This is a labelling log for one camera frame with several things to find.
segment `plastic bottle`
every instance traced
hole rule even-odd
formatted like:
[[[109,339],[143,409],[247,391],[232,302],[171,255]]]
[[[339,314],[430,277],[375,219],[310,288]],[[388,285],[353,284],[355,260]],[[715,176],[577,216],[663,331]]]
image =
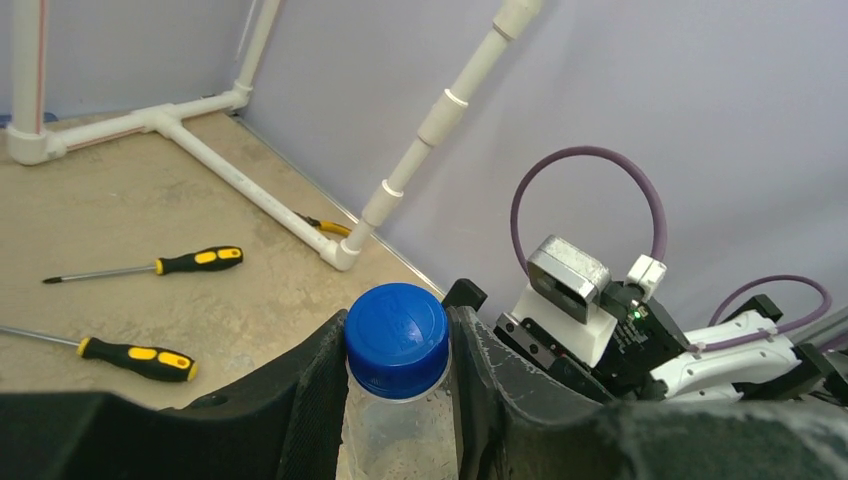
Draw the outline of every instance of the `plastic bottle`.
[[[348,313],[345,343],[350,478],[457,478],[448,319],[439,300],[403,283],[369,290]]]

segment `blue object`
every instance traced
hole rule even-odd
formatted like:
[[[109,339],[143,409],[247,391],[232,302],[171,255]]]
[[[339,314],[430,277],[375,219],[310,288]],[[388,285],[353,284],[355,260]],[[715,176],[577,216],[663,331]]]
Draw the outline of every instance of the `blue object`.
[[[354,302],[345,323],[348,364],[365,390],[407,399],[426,392],[447,368],[448,317],[421,287],[389,283]]]
[[[59,119],[56,118],[56,115],[53,115],[50,112],[44,112],[44,123],[56,122]],[[11,115],[2,115],[0,114],[0,129],[6,128],[7,125],[12,123]]]

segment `screwdriver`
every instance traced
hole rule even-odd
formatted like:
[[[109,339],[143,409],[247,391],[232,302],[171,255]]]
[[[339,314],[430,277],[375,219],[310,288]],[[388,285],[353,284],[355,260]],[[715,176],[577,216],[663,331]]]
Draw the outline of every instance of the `screwdriver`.
[[[156,272],[156,275],[167,275],[173,272],[218,272],[235,267],[242,261],[244,261],[244,252],[238,247],[209,247],[199,252],[187,253],[175,258],[157,258],[152,265],[143,267],[50,277],[42,280],[42,283],[62,283],[150,271]]]
[[[103,360],[151,380],[188,382],[197,375],[197,363],[191,357],[166,348],[108,343],[95,337],[85,337],[75,342],[2,325],[0,332],[76,347],[77,355],[82,358]]]

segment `screwdriver shaft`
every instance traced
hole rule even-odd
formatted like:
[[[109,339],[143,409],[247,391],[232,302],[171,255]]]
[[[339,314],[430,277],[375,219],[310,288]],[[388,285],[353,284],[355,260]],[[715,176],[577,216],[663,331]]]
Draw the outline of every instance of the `screwdriver shaft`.
[[[44,280],[44,283],[62,283],[73,282],[74,280],[86,280],[89,278],[100,277],[117,277],[118,275],[128,275],[131,273],[149,272],[156,270],[155,265],[145,265],[143,267],[120,268],[118,270],[104,270],[101,272],[77,273],[74,275],[62,275],[60,277],[51,277]]]
[[[30,337],[37,338],[39,340],[46,340],[48,342],[61,343],[63,345],[70,345],[72,347],[78,347],[79,342],[75,342],[73,340],[62,338],[62,337],[54,337],[53,335],[47,335],[44,333],[31,332],[29,330],[21,330],[19,328],[13,327],[4,327],[0,325],[0,332],[11,333],[13,335],[20,335],[22,337]]]

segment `red line on pipe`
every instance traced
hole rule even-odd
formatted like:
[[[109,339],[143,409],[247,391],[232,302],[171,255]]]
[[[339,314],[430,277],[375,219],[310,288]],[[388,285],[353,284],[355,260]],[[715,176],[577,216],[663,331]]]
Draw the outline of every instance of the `red line on pipe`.
[[[35,133],[41,133],[44,111],[44,30],[47,23],[47,0],[41,0],[41,10],[38,22],[38,91],[35,97]]]
[[[139,133],[144,130],[144,127],[132,128],[130,130],[124,130],[123,132],[113,133],[112,135],[108,135],[105,137],[95,138],[94,140],[89,140],[87,142],[75,143],[73,145],[68,145],[68,150],[73,150],[76,148],[87,147],[89,145],[94,145],[96,143],[108,142],[109,140],[115,140],[116,138],[126,137],[127,135],[133,133]]]

